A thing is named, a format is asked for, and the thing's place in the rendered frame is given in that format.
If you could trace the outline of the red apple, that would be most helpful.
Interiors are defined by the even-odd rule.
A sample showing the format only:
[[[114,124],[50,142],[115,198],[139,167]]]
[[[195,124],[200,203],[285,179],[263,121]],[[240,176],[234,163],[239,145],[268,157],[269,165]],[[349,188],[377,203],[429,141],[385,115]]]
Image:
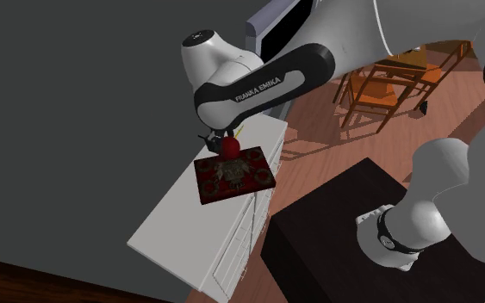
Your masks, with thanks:
[[[235,159],[239,157],[240,144],[235,137],[226,136],[221,140],[220,155],[225,159]]]

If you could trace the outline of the red patterned book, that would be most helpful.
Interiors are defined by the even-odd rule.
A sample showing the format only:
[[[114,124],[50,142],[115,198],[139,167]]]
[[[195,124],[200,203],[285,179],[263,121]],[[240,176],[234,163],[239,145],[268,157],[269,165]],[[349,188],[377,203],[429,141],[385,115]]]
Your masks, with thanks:
[[[238,158],[197,159],[194,168],[203,205],[273,189],[277,184],[260,146],[241,150]]]

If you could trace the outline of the white chest of drawers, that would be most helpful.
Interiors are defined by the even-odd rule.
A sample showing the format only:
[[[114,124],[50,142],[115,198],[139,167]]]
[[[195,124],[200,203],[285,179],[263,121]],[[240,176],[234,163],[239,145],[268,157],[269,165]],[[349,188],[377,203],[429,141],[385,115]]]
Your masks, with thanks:
[[[208,205],[189,165],[127,244],[218,303],[228,303],[269,214],[272,190]]]

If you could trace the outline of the grey framed television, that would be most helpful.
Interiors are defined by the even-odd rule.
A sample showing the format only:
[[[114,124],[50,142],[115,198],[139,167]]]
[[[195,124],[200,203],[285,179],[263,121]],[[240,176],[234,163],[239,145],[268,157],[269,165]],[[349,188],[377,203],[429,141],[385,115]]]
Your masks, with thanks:
[[[292,39],[315,8],[315,0],[270,0],[246,21],[246,50],[265,63]]]

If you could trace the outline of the dark robot stand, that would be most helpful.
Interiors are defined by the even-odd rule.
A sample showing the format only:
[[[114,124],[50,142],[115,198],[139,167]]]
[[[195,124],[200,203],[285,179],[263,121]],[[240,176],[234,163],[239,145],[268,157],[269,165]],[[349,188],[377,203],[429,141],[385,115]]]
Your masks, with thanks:
[[[373,263],[355,219],[406,189],[365,158],[270,218],[261,257],[289,303],[485,303],[485,263],[456,241],[406,272]]]

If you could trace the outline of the orange wooden chair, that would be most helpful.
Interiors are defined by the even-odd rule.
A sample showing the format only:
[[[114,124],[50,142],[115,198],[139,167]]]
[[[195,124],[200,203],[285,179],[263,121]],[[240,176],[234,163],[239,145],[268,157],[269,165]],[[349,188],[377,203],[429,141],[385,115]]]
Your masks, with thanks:
[[[421,98],[413,110],[421,109],[423,104],[427,105],[427,98],[471,51],[472,42],[462,40],[440,65],[427,65],[426,73],[420,80],[422,87],[417,88],[417,96],[421,95]]]
[[[349,72],[339,102],[349,97],[348,112],[341,127],[345,127],[354,112],[383,116],[376,133],[380,133],[390,118],[410,95],[425,73],[422,70],[374,64],[368,75],[362,68]]]

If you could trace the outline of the wooden dining table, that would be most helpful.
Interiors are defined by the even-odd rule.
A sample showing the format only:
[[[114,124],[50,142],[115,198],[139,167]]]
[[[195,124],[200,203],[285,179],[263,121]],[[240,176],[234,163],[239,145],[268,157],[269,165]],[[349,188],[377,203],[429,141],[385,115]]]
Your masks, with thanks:
[[[383,70],[377,69],[377,74],[386,77],[422,77],[427,71],[426,47],[408,50],[404,53],[389,55],[383,60],[376,62]]]

